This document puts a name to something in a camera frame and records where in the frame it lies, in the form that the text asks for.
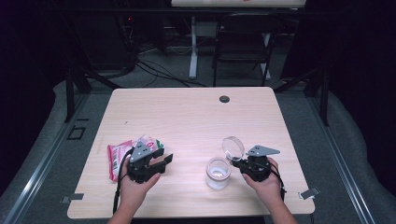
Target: metal rail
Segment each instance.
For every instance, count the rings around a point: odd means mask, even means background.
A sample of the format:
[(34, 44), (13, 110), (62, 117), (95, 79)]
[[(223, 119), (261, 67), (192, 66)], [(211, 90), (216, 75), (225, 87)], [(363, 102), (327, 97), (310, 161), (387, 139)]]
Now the metal rail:
[(316, 102), (315, 98), (312, 97), (307, 98), (307, 100), (309, 105), (311, 106), (311, 109), (314, 111), (313, 114), (316, 120), (318, 121), (321, 130), (323, 131), (324, 135), (327, 138), (327, 141), (329, 142), (329, 146), (331, 148), (330, 152), (335, 167), (337, 168), (338, 173), (340, 174), (341, 179), (344, 182), (346, 191), (355, 207), (356, 213), (358, 214), (361, 223), (375, 224), (375, 219), (372, 216), (363, 198), (363, 195), (361, 194), (361, 190), (359, 189), (358, 184), (356, 183), (352, 173), (350, 173), (349, 171), (347, 163), (344, 160), (343, 154), (341, 153), (340, 148), (338, 147), (334, 137), (332, 136), (332, 131), (330, 130), (330, 127), (327, 127), (320, 118), (320, 114), (318, 112), (318, 103)]
[(61, 146), (67, 134), (73, 129), (73, 124), (76, 122), (78, 114), (81, 112), (83, 106), (87, 103), (89, 95), (82, 94), (77, 101), (77, 111), (71, 122), (64, 123), (64, 126), (59, 131), (55, 141), (50, 150), (43, 156), (41, 162), (35, 168), (35, 172), (26, 184), (21, 196), (16, 201), (10, 210), (5, 223), (21, 223), (24, 215), (26, 214), (30, 204), (32, 203), (35, 195), (38, 193), (41, 185), (43, 184), (47, 174), (50, 171), (52, 164), (55, 162), (57, 155), (61, 150)]

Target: clear plastic cup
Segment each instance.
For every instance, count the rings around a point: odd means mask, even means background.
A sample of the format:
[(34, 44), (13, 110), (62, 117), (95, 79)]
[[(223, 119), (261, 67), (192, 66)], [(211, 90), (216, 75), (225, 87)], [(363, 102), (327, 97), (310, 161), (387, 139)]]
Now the clear plastic cup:
[(212, 189), (227, 187), (230, 175), (230, 163), (223, 158), (213, 158), (206, 166), (206, 184)]

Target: human hand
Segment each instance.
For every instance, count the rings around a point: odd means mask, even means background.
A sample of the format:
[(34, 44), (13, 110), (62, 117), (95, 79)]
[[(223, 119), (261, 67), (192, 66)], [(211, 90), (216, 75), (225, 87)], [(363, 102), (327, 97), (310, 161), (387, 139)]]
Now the human hand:
[(137, 210), (145, 200), (148, 191), (157, 183), (161, 175), (156, 174), (147, 182), (141, 184), (136, 183), (127, 175), (128, 160), (128, 158), (125, 159), (122, 165), (121, 176), (119, 176), (119, 178), (121, 178), (120, 207)]
[[(268, 157), (268, 161), (271, 162), (276, 168), (271, 166), (271, 169), (276, 172), (277, 163), (272, 158)], [(256, 190), (259, 199), (264, 203), (266, 207), (271, 204), (283, 202), (280, 196), (280, 182), (279, 179), (271, 172), (271, 174), (262, 182), (256, 182), (246, 174), (242, 174), (245, 181), (249, 186)]]

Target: pink snack bag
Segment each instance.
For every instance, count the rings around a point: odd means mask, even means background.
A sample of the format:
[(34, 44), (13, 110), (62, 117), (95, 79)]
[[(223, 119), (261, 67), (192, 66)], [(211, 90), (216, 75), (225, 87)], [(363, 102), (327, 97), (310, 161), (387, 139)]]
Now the pink snack bag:
[(117, 146), (107, 146), (110, 173), (109, 177), (112, 181), (117, 181), (119, 178), (119, 170), (121, 167), (122, 158), (125, 156), (125, 153), (132, 147), (135, 147), (138, 142), (142, 142), (143, 144), (148, 146), (152, 152), (156, 151), (158, 148), (163, 147), (163, 144), (159, 140), (152, 138), (148, 135), (141, 136), (135, 142), (130, 140)]
[(119, 178), (119, 169), (125, 153), (132, 148), (132, 140), (119, 144), (118, 146), (107, 146), (109, 161), (110, 179), (117, 181)]

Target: wooden table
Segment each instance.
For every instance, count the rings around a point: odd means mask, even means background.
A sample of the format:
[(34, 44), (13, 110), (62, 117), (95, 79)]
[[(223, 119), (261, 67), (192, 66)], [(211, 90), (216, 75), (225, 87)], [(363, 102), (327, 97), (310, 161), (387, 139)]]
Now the wooden table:
[[(230, 97), (222, 103), (222, 95)], [(148, 192), (135, 217), (232, 217), (268, 215), (239, 170), (232, 169), (228, 186), (213, 190), (205, 182), (205, 166), (225, 157), (221, 142), (236, 136), (246, 151), (255, 145), (280, 150), (273, 155), (286, 190), (285, 203), (293, 214), (311, 214), (311, 199), (298, 192), (308, 189), (293, 144), (270, 88), (169, 88), (115, 90), (92, 145), (76, 193), (71, 218), (108, 218), (116, 184), (108, 178), (107, 145), (137, 139), (143, 134), (159, 139), (165, 155), (174, 154), (165, 174)]]

